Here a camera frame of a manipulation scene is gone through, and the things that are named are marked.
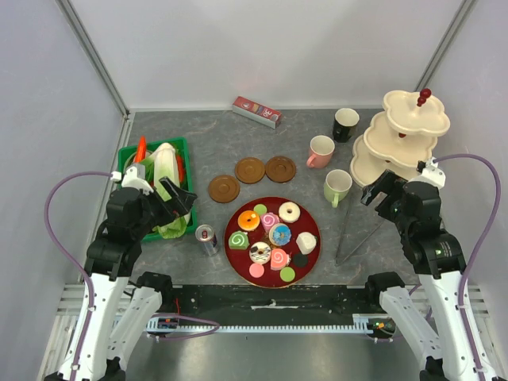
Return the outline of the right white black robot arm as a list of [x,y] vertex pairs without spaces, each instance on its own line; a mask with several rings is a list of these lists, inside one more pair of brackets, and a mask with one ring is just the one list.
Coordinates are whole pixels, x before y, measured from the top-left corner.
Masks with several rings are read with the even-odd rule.
[[441,226],[439,190],[423,175],[407,181],[386,170],[363,188],[367,206],[392,222],[404,256],[418,275],[433,312],[429,324],[395,272],[370,275],[363,294],[372,312],[386,312],[418,360],[421,380],[498,380],[483,347],[466,291],[466,261],[459,241]]

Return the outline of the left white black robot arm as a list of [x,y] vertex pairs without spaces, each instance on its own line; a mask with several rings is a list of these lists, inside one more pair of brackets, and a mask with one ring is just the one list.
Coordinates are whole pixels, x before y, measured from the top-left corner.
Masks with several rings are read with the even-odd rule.
[[48,380],[123,380],[132,352],[148,321],[172,308],[171,277],[146,273],[118,323],[117,308],[128,286],[141,242],[155,227],[190,213],[197,196],[160,180],[171,196],[164,201],[141,179],[125,179],[106,203],[106,219],[87,249],[86,289],[72,342],[58,371]]

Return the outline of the white ring donut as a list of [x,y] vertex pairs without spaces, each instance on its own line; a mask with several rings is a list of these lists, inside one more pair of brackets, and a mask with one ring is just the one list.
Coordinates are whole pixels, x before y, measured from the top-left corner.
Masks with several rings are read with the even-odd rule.
[[284,202],[279,207],[279,219],[286,223],[295,223],[301,215],[299,206],[294,202]]

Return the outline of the blue sprinkled donut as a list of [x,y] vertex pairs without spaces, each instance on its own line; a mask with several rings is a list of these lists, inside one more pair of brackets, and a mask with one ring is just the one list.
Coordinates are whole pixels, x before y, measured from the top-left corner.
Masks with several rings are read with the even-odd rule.
[[279,223],[271,228],[268,237],[273,245],[284,246],[291,241],[291,230],[287,225]]

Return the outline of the metal tongs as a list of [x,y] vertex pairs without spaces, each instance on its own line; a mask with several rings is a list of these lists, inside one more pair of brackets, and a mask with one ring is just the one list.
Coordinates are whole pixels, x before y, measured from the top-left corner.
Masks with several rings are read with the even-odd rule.
[[341,266],[358,253],[360,248],[383,225],[383,219],[354,198],[348,205],[338,241],[335,264]]

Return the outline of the orange glazed donut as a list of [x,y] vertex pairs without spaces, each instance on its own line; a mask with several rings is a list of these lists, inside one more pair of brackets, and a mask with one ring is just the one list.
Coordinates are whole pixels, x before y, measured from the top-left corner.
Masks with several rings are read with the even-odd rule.
[[246,210],[240,213],[237,219],[240,229],[251,232],[260,224],[260,215],[254,210]]

